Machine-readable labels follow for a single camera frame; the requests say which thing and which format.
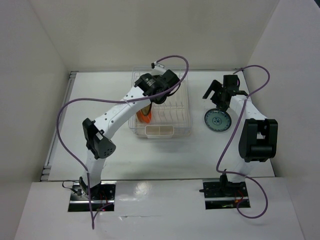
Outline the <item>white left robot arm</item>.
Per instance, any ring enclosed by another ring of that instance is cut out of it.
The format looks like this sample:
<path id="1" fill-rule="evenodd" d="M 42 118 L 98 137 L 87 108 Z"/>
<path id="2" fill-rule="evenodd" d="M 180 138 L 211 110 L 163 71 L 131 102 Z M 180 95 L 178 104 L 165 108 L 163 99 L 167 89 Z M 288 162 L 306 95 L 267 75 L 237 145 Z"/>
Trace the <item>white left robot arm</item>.
<path id="1" fill-rule="evenodd" d="M 180 81 L 179 77 L 170 69 L 156 64 L 150 73 L 141 75 L 135 81 L 129 92 L 124 96 L 124 103 L 116 104 L 103 115 L 94 120 L 86 118 L 82 122 L 86 140 L 87 172 L 79 178 L 81 193 L 88 200 L 95 199 L 100 192 L 101 173 L 106 158 L 111 156 L 116 145 L 112 137 L 116 131 L 133 115 L 152 103 L 162 104 L 170 93 L 152 99 L 136 101 L 143 97 L 150 97 L 174 87 Z"/>

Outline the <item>orange plate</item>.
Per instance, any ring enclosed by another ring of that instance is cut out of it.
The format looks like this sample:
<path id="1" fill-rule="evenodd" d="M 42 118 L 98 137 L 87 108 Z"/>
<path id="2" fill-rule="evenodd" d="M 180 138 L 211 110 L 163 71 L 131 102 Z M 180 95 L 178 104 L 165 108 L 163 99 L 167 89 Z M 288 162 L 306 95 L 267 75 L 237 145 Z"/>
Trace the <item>orange plate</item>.
<path id="1" fill-rule="evenodd" d="M 149 112 L 148 115 L 143 115 L 141 111 L 138 111 L 136 117 L 140 123 L 149 124 L 152 120 L 152 113 Z"/>

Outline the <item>yellow patterned plate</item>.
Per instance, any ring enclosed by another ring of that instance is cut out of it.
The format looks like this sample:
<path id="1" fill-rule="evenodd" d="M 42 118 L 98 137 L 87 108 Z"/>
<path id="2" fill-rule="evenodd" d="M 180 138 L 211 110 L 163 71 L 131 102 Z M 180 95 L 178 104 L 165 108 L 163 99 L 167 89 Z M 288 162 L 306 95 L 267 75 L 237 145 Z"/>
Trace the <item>yellow patterned plate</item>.
<path id="1" fill-rule="evenodd" d="M 149 105 L 143 107 L 141 110 L 140 110 L 140 113 L 142 114 L 143 117 L 148 117 L 151 113 L 151 110 L 152 110 L 152 103 L 150 103 Z"/>

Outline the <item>blue patterned plate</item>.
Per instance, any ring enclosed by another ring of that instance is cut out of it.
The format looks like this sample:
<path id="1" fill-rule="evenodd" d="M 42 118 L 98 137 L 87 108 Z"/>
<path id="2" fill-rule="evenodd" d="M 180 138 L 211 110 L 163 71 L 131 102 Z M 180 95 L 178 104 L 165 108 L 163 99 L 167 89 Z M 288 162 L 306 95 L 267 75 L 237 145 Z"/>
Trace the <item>blue patterned plate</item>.
<path id="1" fill-rule="evenodd" d="M 227 112 L 212 108 L 205 113 L 204 122 L 214 132 L 225 132 L 231 127 L 232 119 Z"/>

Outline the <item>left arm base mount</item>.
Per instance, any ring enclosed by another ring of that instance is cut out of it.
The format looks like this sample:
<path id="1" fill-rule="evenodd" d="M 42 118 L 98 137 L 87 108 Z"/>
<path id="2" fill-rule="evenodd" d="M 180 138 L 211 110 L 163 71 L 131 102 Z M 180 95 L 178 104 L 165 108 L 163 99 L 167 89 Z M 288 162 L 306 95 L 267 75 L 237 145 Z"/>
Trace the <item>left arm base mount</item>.
<path id="1" fill-rule="evenodd" d="M 63 181 L 61 186 L 70 191 L 68 212 L 89 212 L 89 196 L 77 181 Z M 103 212 L 113 212 L 115 208 L 115 181 L 102 181 L 97 193 L 91 197 L 92 210 L 96 212 L 103 208 Z"/>

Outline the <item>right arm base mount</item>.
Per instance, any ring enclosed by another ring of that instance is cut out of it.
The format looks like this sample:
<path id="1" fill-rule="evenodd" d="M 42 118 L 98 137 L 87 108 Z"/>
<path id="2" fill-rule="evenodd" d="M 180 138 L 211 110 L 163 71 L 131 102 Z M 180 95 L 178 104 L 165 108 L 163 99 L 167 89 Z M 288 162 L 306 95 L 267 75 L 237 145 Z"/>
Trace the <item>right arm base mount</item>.
<path id="1" fill-rule="evenodd" d="M 226 180 L 205 180 L 202 189 L 206 210 L 250 208 L 249 194 L 245 182 L 232 183 Z"/>

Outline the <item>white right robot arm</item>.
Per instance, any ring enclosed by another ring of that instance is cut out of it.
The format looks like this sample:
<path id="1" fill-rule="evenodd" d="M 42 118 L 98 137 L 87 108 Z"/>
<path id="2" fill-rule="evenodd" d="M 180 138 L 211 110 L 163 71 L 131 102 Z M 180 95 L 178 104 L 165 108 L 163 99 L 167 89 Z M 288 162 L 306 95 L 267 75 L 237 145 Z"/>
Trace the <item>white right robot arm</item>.
<path id="1" fill-rule="evenodd" d="M 244 187 L 245 177 L 254 168 L 275 157 L 278 122 L 259 112 L 248 94 L 240 90 L 237 75 L 224 75 L 223 82 L 213 80 L 203 98 L 209 98 L 216 106 L 204 115 L 204 122 L 210 130 L 222 133 L 231 127 L 232 118 L 228 109 L 240 118 L 236 126 L 243 126 L 238 142 L 241 160 L 233 170 L 224 170 L 219 178 L 219 192 L 229 197 Z"/>

